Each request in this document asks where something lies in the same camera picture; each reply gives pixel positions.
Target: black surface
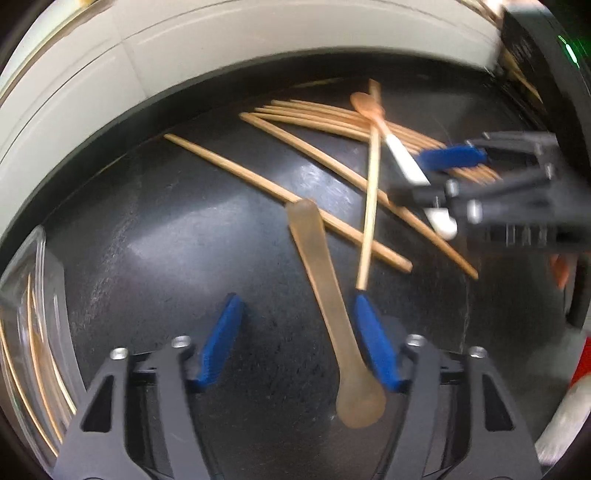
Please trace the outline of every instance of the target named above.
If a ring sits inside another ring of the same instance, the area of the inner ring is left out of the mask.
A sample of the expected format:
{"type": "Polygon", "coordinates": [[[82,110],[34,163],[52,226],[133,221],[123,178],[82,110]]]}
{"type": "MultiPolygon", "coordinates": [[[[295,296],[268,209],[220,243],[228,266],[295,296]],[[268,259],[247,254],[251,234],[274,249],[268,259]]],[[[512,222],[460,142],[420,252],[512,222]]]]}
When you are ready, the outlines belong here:
{"type": "MultiPolygon", "coordinates": [[[[489,87],[486,75],[447,70],[436,62],[400,62],[383,62],[374,72],[390,120],[445,142],[526,126],[489,87]]],[[[273,98],[346,106],[350,93],[366,89],[366,83],[353,79],[269,93],[212,109],[172,131],[312,197],[360,228],[364,198],[359,192],[242,122],[238,113],[273,98]]],[[[190,108],[183,105],[184,112],[190,108]]],[[[200,111],[200,105],[194,109],[200,111]]],[[[285,128],[365,172],[366,146],[285,128]]],[[[100,152],[91,153],[98,158],[100,152]]],[[[394,178],[387,162],[382,171],[385,183],[394,178]]],[[[367,429],[349,430],[336,418],[336,361],[278,202],[154,138],[85,184],[44,226],[48,247],[64,264],[74,348],[86,384],[113,347],[153,350],[215,315],[226,293],[235,291],[246,301],[242,329],[219,384],[199,404],[204,433],[225,477],[373,474],[400,399],[390,397],[384,417],[367,429]]],[[[475,283],[383,210],[376,238],[414,263],[410,275],[373,263],[369,291],[377,308],[438,348],[463,351],[482,344],[489,349],[530,430],[538,434],[567,380],[532,368],[531,359],[544,352],[552,363],[564,349],[573,349],[560,343],[569,338],[546,258],[474,259],[481,271],[475,283]]],[[[348,299],[358,249],[332,234],[329,248],[348,299]]]]}

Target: wooden chopstick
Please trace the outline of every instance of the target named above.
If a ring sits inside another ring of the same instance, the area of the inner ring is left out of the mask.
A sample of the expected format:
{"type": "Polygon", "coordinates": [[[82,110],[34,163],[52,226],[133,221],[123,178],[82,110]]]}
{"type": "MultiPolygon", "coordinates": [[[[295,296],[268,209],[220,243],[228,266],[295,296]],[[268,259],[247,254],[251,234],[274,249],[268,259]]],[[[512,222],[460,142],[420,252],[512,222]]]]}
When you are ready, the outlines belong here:
{"type": "MultiPolygon", "coordinates": [[[[35,300],[35,290],[34,289],[33,289],[33,294],[31,295],[31,298],[33,299],[33,310],[35,310],[35,313],[38,316],[39,310],[37,309],[37,301],[35,300]]],[[[70,411],[73,414],[76,414],[76,405],[74,404],[74,401],[72,400],[72,397],[70,396],[70,392],[68,392],[68,389],[64,383],[64,379],[61,377],[60,370],[57,367],[56,360],[53,358],[53,353],[52,353],[51,349],[48,349],[47,355],[51,359],[51,366],[52,366],[53,372],[56,376],[57,384],[60,387],[61,394],[63,395],[66,403],[68,404],[68,408],[70,409],[70,411]]]]}
{"type": "Polygon", "coordinates": [[[275,122],[282,122],[284,124],[299,125],[300,127],[313,128],[314,130],[321,130],[330,134],[340,135],[341,137],[352,138],[361,142],[369,142],[369,134],[355,130],[353,128],[339,127],[337,125],[327,124],[325,122],[305,120],[303,118],[295,118],[292,116],[272,115],[270,113],[253,113],[253,115],[272,120],[275,122]]]}
{"type": "MultiPolygon", "coordinates": [[[[306,102],[305,100],[291,100],[289,102],[282,102],[280,100],[274,100],[274,105],[281,105],[286,106],[288,108],[293,108],[299,106],[303,109],[310,109],[312,111],[316,111],[318,113],[325,113],[327,115],[342,115],[345,118],[353,118],[353,119],[362,119],[365,120],[360,114],[353,110],[347,110],[346,108],[341,108],[332,105],[325,105],[323,103],[315,103],[315,102],[306,102]]],[[[395,124],[393,122],[386,121],[386,124],[389,126],[390,130],[393,134],[395,134],[398,138],[408,136],[409,140],[411,138],[416,139],[417,141],[421,142],[425,145],[424,148],[443,148],[445,144],[435,140],[434,138],[428,137],[423,135],[415,130],[412,130],[407,127],[403,127],[402,125],[395,124]]]]}
{"type": "Polygon", "coordinates": [[[486,173],[488,173],[490,175],[491,178],[495,179],[495,180],[500,180],[501,176],[495,172],[495,170],[493,170],[492,168],[490,168],[488,165],[484,165],[484,163],[481,163],[478,165],[480,167],[480,169],[486,173]]]}
{"type": "MultiPolygon", "coordinates": [[[[281,140],[282,142],[292,146],[296,150],[299,150],[310,158],[316,160],[321,165],[331,169],[341,178],[348,181],[350,184],[359,188],[359,190],[367,190],[367,180],[359,175],[357,172],[346,167],[341,162],[335,160],[330,155],[324,153],[322,150],[310,145],[303,141],[301,138],[292,135],[291,133],[273,125],[259,117],[254,113],[241,113],[240,118],[245,122],[250,123],[254,127],[257,127],[264,132],[272,135],[273,137],[281,140]]],[[[393,214],[400,217],[402,220],[407,222],[422,236],[426,237],[433,245],[447,255],[451,260],[458,264],[458,266],[470,277],[475,280],[478,279],[478,272],[471,266],[466,259],[464,259],[458,252],[456,252],[443,238],[437,235],[431,228],[423,223],[415,214],[413,214],[406,207],[399,207],[389,201],[388,195],[382,190],[378,190],[378,202],[390,210],[393,214]]]]}
{"type": "MultiPolygon", "coordinates": [[[[284,203],[297,202],[301,200],[301,197],[298,197],[295,193],[290,192],[289,190],[271,182],[270,180],[267,180],[264,177],[261,177],[260,175],[257,175],[256,173],[234,163],[231,160],[228,160],[227,158],[223,158],[212,151],[185,140],[184,138],[174,134],[165,134],[164,138],[195,153],[195,155],[198,155],[204,160],[207,160],[208,162],[213,163],[214,165],[234,174],[235,176],[245,180],[251,185],[254,185],[260,190],[267,192],[284,203]]],[[[356,245],[361,245],[363,241],[363,234],[359,230],[356,230],[355,228],[351,227],[347,223],[344,223],[342,220],[339,220],[337,217],[324,210],[320,210],[320,214],[322,215],[325,224],[333,232],[338,233],[356,245]]],[[[410,262],[410,260],[404,258],[402,255],[397,254],[375,240],[372,243],[372,252],[378,258],[384,260],[389,265],[392,265],[403,272],[408,273],[413,268],[413,264],[410,262]]]]}
{"type": "Polygon", "coordinates": [[[49,419],[49,423],[51,424],[51,428],[53,429],[56,437],[60,443],[63,443],[63,435],[57,425],[56,419],[53,415],[53,411],[49,406],[49,402],[47,400],[47,392],[45,390],[45,385],[43,382],[43,378],[41,377],[41,367],[39,364],[38,358],[38,351],[37,351],[37,339],[33,332],[33,309],[32,309],[32,302],[31,302],[31,274],[28,276],[27,282],[27,325],[29,330],[29,346],[31,349],[31,359],[33,360],[33,371],[35,373],[35,379],[37,381],[37,385],[39,386],[39,393],[41,394],[41,402],[43,403],[43,407],[47,412],[47,417],[49,419]]]}
{"type": "MultiPolygon", "coordinates": [[[[257,107],[257,108],[255,108],[255,112],[269,113],[272,115],[282,115],[282,116],[288,116],[288,117],[292,117],[292,118],[303,118],[306,120],[312,120],[312,121],[317,121],[317,122],[324,122],[324,123],[331,124],[331,125],[337,125],[339,127],[353,128],[363,134],[367,134],[368,140],[369,140],[369,122],[365,121],[365,119],[363,119],[363,121],[361,121],[361,120],[360,121],[345,120],[344,118],[338,119],[338,117],[328,116],[323,113],[314,113],[314,112],[308,112],[305,110],[296,110],[293,108],[274,106],[274,105],[265,106],[265,107],[257,107]]],[[[419,152],[426,147],[420,141],[409,140],[406,137],[401,137],[401,141],[404,144],[404,146],[408,150],[411,150],[411,151],[419,152]]]]}
{"type": "Polygon", "coordinates": [[[452,173],[456,176],[456,177],[461,177],[463,179],[466,180],[470,180],[473,181],[475,183],[484,183],[479,176],[475,173],[472,172],[469,168],[452,168],[452,173]]]}
{"type": "Polygon", "coordinates": [[[283,108],[283,107],[257,107],[255,108],[255,112],[258,113],[268,113],[270,115],[281,115],[281,116],[291,116],[293,118],[303,118],[304,120],[312,120],[314,122],[325,122],[327,124],[336,125],[338,127],[343,128],[352,128],[353,130],[358,130],[360,133],[368,134],[369,133],[369,125],[365,127],[359,127],[356,124],[348,123],[341,120],[336,120],[334,118],[329,118],[327,116],[320,116],[320,115],[313,115],[310,113],[302,113],[302,111],[293,110],[291,108],[283,108]]]}
{"type": "MultiPolygon", "coordinates": [[[[369,81],[369,94],[381,104],[381,87],[375,80],[369,81]]],[[[382,142],[379,130],[375,125],[369,127],[368,181],[365,199],[365,220],[363,222],[363,242],[359,257],[359,269],[355,288],[367,290],[369,265],[371,261],[371,243],[374,240],[375,214],[378,206],[379,156],[382,142]]]]}
{"type": "Polygon", "coordinates": [[[29,417],[31,417],[31,421],[33,422],[33,425],[35,426],[35,428],[39,432],[39,435],[41,435],[41,438],[45,441],[45,443],[47,444],[47,447],[51,450],[53,455],[57,457],[57,453],[58,453],[57,449],[53,445],[53,443],[51,442],[49,437],[47,436],[47,433],[45,433],[45,430],[43,430],[41,423],[39,422],[37,416],[35,415],[33,407],[31,407],[31,404],[29,403],[27,396],[25,395],[25,392],[22,388],[21,382],[17,377],[17,372],[14,368],[14,363],[12,362],[12,357],[10,356],[10,351],[8,350],[8,342],[6,340],[6,333],[4,332],[4,324],[2,322],[2,319],[0,319],[0,341],[2,342],[2,352],[4,354],[4,360],[6,360],[6,363],[8,366],[8,371],[10,372],[10,376],[12,377],[12,381],[14,382],[14,385],[17,388],[18,394],[21,397],[22,404],[24,405],[25,410],[27,411],[29,417]]]}

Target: metal screw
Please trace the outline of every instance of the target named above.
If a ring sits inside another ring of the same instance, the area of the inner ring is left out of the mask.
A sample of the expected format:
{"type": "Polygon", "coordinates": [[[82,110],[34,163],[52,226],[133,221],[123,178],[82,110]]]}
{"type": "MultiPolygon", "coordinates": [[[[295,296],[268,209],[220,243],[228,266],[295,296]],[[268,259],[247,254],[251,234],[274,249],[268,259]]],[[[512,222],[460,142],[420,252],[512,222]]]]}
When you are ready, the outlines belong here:
{"type": "Polygon", "coordinates": [[[173,348],[182,348],[191,344],[191,337],[189,335],[181,335],[173,338],[173,341],[170,342],[170,344],[173,348]]]}
{"type": "Polygon", "coordinates": [[[120,348],[114,348],[111,350],[111,354],[109,355],[113,360],[123,360],[124,358],[127,358],[127,355],[129,354],[129,352],[127,351],[127,348],[125,347],[120,347],[120,348]]]}
{"type": "Polygon", "coordinates": [[[546,172],[546,178],[548,178],[548,180],[552,180],[554,178],[554,174],[556,173],[554,165],[552,165],[551,163],[547,163],[546,165],[544,165],[544,170],[546,172]]]}
{"type": "Polygon", "coordinates": [[[460,194],[460,184],[457,180],[448,180],[445,187],[446,192],[450,197],[457,197],[460,194]]]}
{"type": "Polygon", "coordinates": [[[482,204],[478,200],[470,200],[466,204],[468,222],[477,225],[482,221],[482,204]]]}
{"type": "Polygon", "coordinates": [[[425,345],[425,337],[423,335],[417,335],[412,333],[407,336],[407,345],[410,346],[423,346],[425,345]]]}
{"type": "Polygon", "coordinates": [[[487,353],[481,346],[471,346],[468,349],[468,355],[474,358],[484,358],[487,356],[487,353]]]}

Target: black bracket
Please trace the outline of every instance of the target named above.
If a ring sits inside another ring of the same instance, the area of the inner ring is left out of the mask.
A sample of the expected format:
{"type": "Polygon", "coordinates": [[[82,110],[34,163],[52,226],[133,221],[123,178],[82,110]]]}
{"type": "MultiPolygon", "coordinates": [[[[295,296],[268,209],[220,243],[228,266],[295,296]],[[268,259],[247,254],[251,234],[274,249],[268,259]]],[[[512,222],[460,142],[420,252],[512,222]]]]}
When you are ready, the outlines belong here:
{"type": "Polygon", "coordinates": [[[486,351],[440,351],[421,335],[407,335],[398,319],[380,319],[369,299],[359,298],[356,327],[364,353],[384,387],[407,396],[397,437],[372,480],[539,480],[533,441],[486,351]],[[453,407],[441,463],[425,475],[441,385],[451,386],[453,407]]]}
{"type": "Polygon", "coordinates": [[[199,438],[187,393],[200,393],[217,380],[238,333],[242,309],[237,295],[228,296],[201,348],[183,335],[151,353],[130,356],[126,348],[114,349],[70,423],[53,470],[54,478],[149,480],[156,476],[135,463],[127,448],[128,414],[140,409],[139,404],[134,404],[137,398],[129,395],[129,388],[145,384],[157,387],[161,430],[174,478],[211,478],[215,459],[199,438]]]}

